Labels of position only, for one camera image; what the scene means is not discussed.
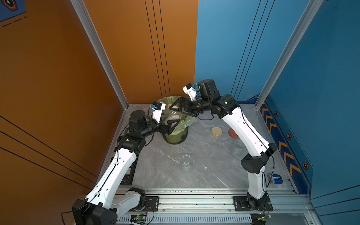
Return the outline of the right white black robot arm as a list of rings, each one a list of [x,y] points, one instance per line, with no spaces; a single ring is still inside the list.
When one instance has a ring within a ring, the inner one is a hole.
[[[276,144],[269,143],[258,133],[232,95],[220,95],[212,79],[199,82],[197,89],[189,83],[183,87],[183,91],[188,98],[179,97],[170,105],[170,110],[193,117],[210,111],[226,122],[244,143],[248,151],[241,160],[248,174],[246,204],[251,211],[263,210],[270,202],[264,172],[267,161],[278,149]]]

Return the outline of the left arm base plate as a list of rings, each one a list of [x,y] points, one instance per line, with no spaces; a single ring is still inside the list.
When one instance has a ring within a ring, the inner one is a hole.
[[[131,212],[146,212],[148,206],[151,207],[155,212],[158,211],[159,197],[158,196],[146,196],[145,205],[141,209],[131,209]]]

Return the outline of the red jar lid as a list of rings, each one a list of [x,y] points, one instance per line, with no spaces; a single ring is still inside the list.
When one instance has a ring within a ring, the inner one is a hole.
[[[232,128],[229,129],[228,134],[229,134],[229,136],[230,136],[231,138],[233,138],[233,139],[239,138],[238,135],[236,134],[236,132],[235,132]]]

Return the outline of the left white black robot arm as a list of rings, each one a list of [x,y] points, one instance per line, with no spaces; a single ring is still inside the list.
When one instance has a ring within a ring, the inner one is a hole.
[[[118,217],[130,210],[141,211],[145,208],[145,190],[132,187],[117,200],[114,196],[127,170],[136,161],[146,144],[146,137],[157,132],[171,134],[180,120],[161,121],[160,110],[155,110],[153,117],[141,110],[133,111],[128,120],[128,131],[124,133],[115,156],[109,167],[83,199],[77,199],[70,211],[77,225],[115,225]]]

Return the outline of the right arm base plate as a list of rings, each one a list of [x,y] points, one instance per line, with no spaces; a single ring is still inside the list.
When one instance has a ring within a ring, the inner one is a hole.
[[[273,206],[270,198],[264,195],[261,199],[257,200],[248,196],[234,196],[234,208],[236,212],[272,212]]]

